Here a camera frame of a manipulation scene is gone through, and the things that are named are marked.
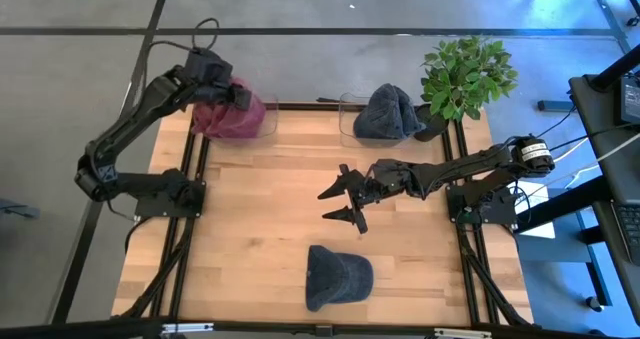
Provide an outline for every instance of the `blue cap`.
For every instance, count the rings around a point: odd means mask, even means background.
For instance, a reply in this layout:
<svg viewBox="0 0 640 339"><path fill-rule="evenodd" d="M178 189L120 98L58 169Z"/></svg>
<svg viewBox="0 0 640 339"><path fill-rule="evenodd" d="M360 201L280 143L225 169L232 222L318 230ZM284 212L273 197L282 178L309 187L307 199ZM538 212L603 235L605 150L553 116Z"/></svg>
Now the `blue cap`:
<svg viewBox="0 0 640 339"><path fill-rule="evenodd" d="M406 139L425 128L416 117L409 95L391 84L378 88L353 122L356 138Z"/></svg>
<svg viewBox="0 0 640 339"><path fill-rule="evenodd" d="M309 247L307 308L318 311L327 304L365 300L373 288L373 268L364 257L333 253L322 245Z"/></svg>

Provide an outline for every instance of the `gray floor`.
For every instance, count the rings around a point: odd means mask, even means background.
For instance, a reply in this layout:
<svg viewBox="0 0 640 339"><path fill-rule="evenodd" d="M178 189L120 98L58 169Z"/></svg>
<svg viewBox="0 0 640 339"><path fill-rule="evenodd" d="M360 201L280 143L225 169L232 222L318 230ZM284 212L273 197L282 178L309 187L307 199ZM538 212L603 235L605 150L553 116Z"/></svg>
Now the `gray floor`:
<svg viewBox="0 0 640 339"><path fill-rule="evenodd" d="M0 26L144 27L154 2L0 0ZM608 2L619 20L628 15L626 0ZM596 0L167 0L160 26L191 27L208 16L216 16L227 27L608 28ZM631 42L635 35L629 31ZM172 39L189 44L189 38ZM386 82L417 98L421 56L440 39L221 37L215 48L235 65L237 75L283 101L337 98L344 92L366 96ZM540 113L534 103L566 99L570 77L599 72L621 55L615 41L604 37L503 39L521 80L510 99L487 107L496 142L513 134L537 134L555 123L560 115ZM86 203L72 182L77 158L86 142L117 117L140 43L139 37L0 36L0 197L42 210L37 221L10 215L0 220L4 304L0 326L40 324L47 319ZM183 60L183 52L157 47L151 55L150 75ZM551 144L560 143L582 132L578 118L571 117L546 138ZM139 138L121 157L119 168L144 171L154 135L150 130ZM584 145L561 162L553 175L592 160L591 149ZM132 208L124 200L115 205L125 211ZM71 320L109 316L129 227L130 223L109 213L101 217ZM551 272L565 269L544 270L557 278ZM574 274L572 280L588 280L579 272ZM531 293L544 292L539 282L533 276L527 278ZM588 291L584 284L579 287ZM616 308L628 310L619 290L616 293ZM621 329L616 334L638 335L628 314L598 320L584 315L578 305L564 305L561 294L555 297L558 307L566 309L564 320L554 321L545 312L545 303L532 295L536 321L572 331L596 327L606 331L617 326Z"/></svg>

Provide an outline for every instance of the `wooden table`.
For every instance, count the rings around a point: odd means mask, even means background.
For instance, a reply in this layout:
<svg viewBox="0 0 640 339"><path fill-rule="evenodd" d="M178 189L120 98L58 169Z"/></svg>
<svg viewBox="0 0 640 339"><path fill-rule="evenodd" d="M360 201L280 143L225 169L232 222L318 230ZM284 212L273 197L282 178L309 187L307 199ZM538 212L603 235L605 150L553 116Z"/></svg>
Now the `wooden table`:
<svg viewBox="0 0 640 339"><path fill-rule="evenodd" d="M341 134L338 118L335 111L280 110L277 131L268 140L211 144L204 177L208 184L205 209L194 229L181 319L469 325L460 253L444 190L430 194L424 202L398 195L367 206L369 232L365 235L348 223L321 218L346 205L346 196L316 199L334 182L341 163L363 172L379 158L440 163L444 161L442 140L410 139L392 148L362 147ZM189 111L162 121L150 172L179 167L189 121ZM463 125L469 153L491 145L486 115L479 121L465 120ZM457 157L453 126L450 131ZM154 219L131 239L113 314L128 309L155 275L167 222ZM499 226L483 229L494 280L518 312L531 320L513 238ZM305 273L308 248L313 244L367 257L375 274L371 296L364 302L308 311ZM171 281L163 313L168 312ZM476 291L481 318L487 321L477 278Z"/></svg>

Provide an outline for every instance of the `pink towel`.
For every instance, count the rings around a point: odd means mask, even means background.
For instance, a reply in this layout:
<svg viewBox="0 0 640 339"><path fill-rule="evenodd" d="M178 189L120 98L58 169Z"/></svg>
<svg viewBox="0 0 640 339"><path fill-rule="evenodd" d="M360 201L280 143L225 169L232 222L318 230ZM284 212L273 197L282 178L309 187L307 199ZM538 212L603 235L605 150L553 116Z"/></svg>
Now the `pink towel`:
<svg viewBox="0 0 640 339"><path fill-rule="evenodd" d="M255 138L264 121L266 108L262 100L249 87L248 83L232 77L232 84L237 84L251 91L249 110L242 111L233 106L222 104L196 103L193 108L194 134L202 133L213 138Z"/></svg>

